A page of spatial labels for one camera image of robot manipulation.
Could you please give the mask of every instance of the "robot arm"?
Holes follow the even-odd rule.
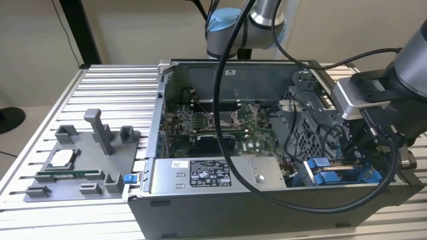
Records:
[[[285,6],[282,1],[278,15],[273,20],[274,10],[279,0],[259,0],[250,11],[247,21],[241,29],[237,41],[234,42],[229,58],[238,54],[238,49],[267,49],[274,44],[271,34],[273,22],[279,35],[285,29]],[[209,18],[207,24],[207,54],[211,58],[219,59],[227,45],[234,25],[241,14],[238,8],[222,8]]]
[[[384,133],[396,136],[401,149],[408,152],[406,147],[427,131],[426,82],[427,20],[386,69],[338,80],[333,98],[350,129],[352,141],[344,152],[352,155],[356,148],[374,152],[382,145]],[[413,157],[402,158],[406,160],[410,163],[406,168],[416,168]],[[378,168],[388,165],[376,157],[370,162]]]
[[[227,151],[227,147],[226,147],[226,142],[223,139],[223,132],[222,132],[222,124],[221,124],[221,111],[219,111],[219,104],[221,104],[221,90],[222,90],[222,79],[223,79],[223,74],[225,74],[225,68],[226,68],[226,64],[227,64],[227,59],[230,58],[230,55],[233,53],[234,47],[235,47],[235,41],[238,39],[238,36],[241,34],[241,29],[242,26],[246,24],[246,20],[247,20],[247,16],[251,12],[251,8],[255,4],[255,0],[247,0],[246,5],[243,7],[242,10],[242,14],[239,14],[239,17],[235,21],[235,26],[233,28],[233,31],[230,32],[230,37],[229,37],[229,41],[225,47],[225,50],[222,52],[221,58],[219,58],[219,62],[218,62],[218,67],[217,67],[217,71],[215,71],[215,76],[214,76],[214,96],[213,96],[213,112],[214,112],[214,125],[215,125],[215,132],[217,132],[217,139],[218,139],[218,143],[219,143],[219,147],[221,147],[221,151],[223,154],[223,157],[227,161],[227,164],[230,166],[231,172],[234,173],[237,179],[239,180],[239,182],[242,183],[242,185],[254,193],[257,194],[259,197],[262,197],[263,199],[266,199],[267,201],[275,203],[277,205],[285,207],[285,208],[290,208],[293,210],[297,211],[302,211],[306,213],[312,213],[312,214],[338,214],[338,213],[345,213],[348,211],[352,211],[357,208],[360,208],[361,206],[364,206],[366,203],[369,203],[374,198],[377,198],[380,196],[380,194],[385,191],[385,189],[389,187],[390,183],[394,181],[396,179],[396,175],[400,169],[400,165],[402,163],[402,159],[401,159],[401,150],[400,147],[402,145],[402,140],[405,139],[405,135],[398,133],[397,128],[394,127],[394,119],[390,119],[390,117],[388,117],[386,114],[382,114],[384,108],[388,107],[388,105],[381,105],[378,103],[381,103],[382,101],[368,101],[369,98],[372,98],[372,96],[374,96],[376,92],[370,92],[370,91],[364,91],[364,88],[361,87],[362,84],[368,84],[366,86],[370,87],[373,89],[373,86],[377,88],[378,92],[386,92],[389,90],[389,88],[392,90],[396,90],[396,92],[393,93],[400,93],[401,89],[400,89],[400,83],[402,84],[402,80],[398,79],[398,83],[397,85],[394,85],[392,83],[392,79],[393,79],[393,75],[397,74],[397,71],[393,71],[394,67],[392,67],[390,71],[386,72],[392,72],[392,75],[389,76],[386,72],[384,72],[385,74],[380,75],[380,77],[382,79],[390,79],[390,82],[381,82],[380,78],[372,78],[370,82],[368,82],[366,78],[361,78],[358,80],[353,80],[357,79],[356,76],[352,77],[350,84],[349,86],[353,86],[354,88],[354,92],[349,89],[344,89],[338,86],[338,90],[334,91],[336,95],[337,93],[342,93],[342,101],[337,101],[337,105],[338,104],[345,104],[341,106],[342,110],[345,109],[345,107],[349,107],[350,110],[353,110],[353,113],[357,113],[361,115],[361,117],[356,117],[354,121],[358,121],[361,118],[365,118],[365,122],[364,124],[361,124],[362,127],[358,127],[357,129],[361,130],[361,134],[366,136],[368,134],[372,134],[374,136],[374,139],[369,139],[366,144],[365,144],[365,148],[369,150],[370,147],[377,147],[380,145],[381,146],[388,146],[389,147],[389,153],[382,157],[382,161],[386,162],[386,176],[384,177],[382,182],[378,184],[378,186],[376,187],[376,189],[373,191],[369,192],[368,195],[365,195],[362,198],[360,198],[358,200],[356,200],[354,202],[344,205],[344,206],[338,206],[338,207],[333,207],[333,208],[313,208],[313,207],[306,207],[302,205],[296,205],[290,202],[282,201],[274,197],[271,197],[269,194],[265,194],[247,180],[246,178],[241,175],[239,170],[233,162],[231,159],[231,155]],[[425,27],[422,27],[421,29],[421,34],[424,35],[425,33]],[[410,49],[412,47],[412,42],[409,43],[409,46],[406,46],[406,48]],[[389,49],[388,51],[381,51],[384,52],[396,52],[396,49],[393,49],[393,51]],[[346,61],[352,62],[353,60],[357,60],[362,57],[370,56],[376,53],[372,54],[362,54],[354,58],[348,59]],[[292,59],[293,62],[296,62],[300,65],[304,65],[301,61]],[[406,96],[409,99],[418,99],[420,95],[416,94],[413,95],[413,91],[409,91],[409,95]],[[390,98],[393,98],[393,96],[384,96],[384,100],[385,101],[390,101]],[[356,139],[352,139],[353,142],[350,142],[350,148],[358,143],[356,142]]]

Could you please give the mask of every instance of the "white wall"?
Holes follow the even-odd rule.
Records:
[[[221,7],[241,7],[245,1],[223,0]],[[106,64],[206,57],[205,22],[190,1],[83,0],[83,4]],[[427,0],[302,0],[288,49],[300,59],[334,62],[362,51],[402,46],[426,9]],[[275,50],[257,50],[253,56],[273,59]],[[357,65],[381,68],[392,59],[393,54],[382,55]],[[53,105],[77,71],[51,0],[0,0],[0,104]]]
[[[336,63],[362,52],[404,47],[427,19],[427,0],[302,0],[288,49],[297,59]],[[394,53],[354,62],[385,68]]]

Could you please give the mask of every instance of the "motherboard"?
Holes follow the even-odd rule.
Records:
[[[221,127],[233,156],[282,158],[282,147],[273,131],[269,112],[278,105],[234,102],[222,105]],[[222,151],[215,133],[211,103],[169,106],[167,131],[171,158],[219,157]]]

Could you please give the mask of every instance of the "open computer chassis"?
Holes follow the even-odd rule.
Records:
[[[146,171],[129,196],[149,239],[356,227],[424,188],[414,170],[401,170],[380,197],[341,214],[290,210],[253,194],[230,173],[218,145],[213,117],[217,65],[210,60],[183,59],[159,65]],[[221,126],[241,174],[275,198],[314,208],[349,204],[376,188],[385,175],[365,164],[364,157],[344,171],[325,170],[345,165],[338,133],[326,136],[321,127],[344,121],[330,96],[334,84],[325,71],[289,61],[231,61],[221,91]],[[304,163],[290,161],[285,154],[294,116],[296,132],[286,147],[308,160]]]

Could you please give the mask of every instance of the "green circuit board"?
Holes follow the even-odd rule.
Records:
[[[186,107],[179,109],[170,122],[170,156],[173,158],[222,156],[221,152],[202,153],[197,149],[199,137],[211,137],[214,139],[211,144],[218,144],[213,113],[193,112]],[[235,139],[230,151],[233,156],[255,155],[278,158],[284,156],[266,110],[259,104],[243,103],[237,111],[221,112],[221,126],[223,135]]]

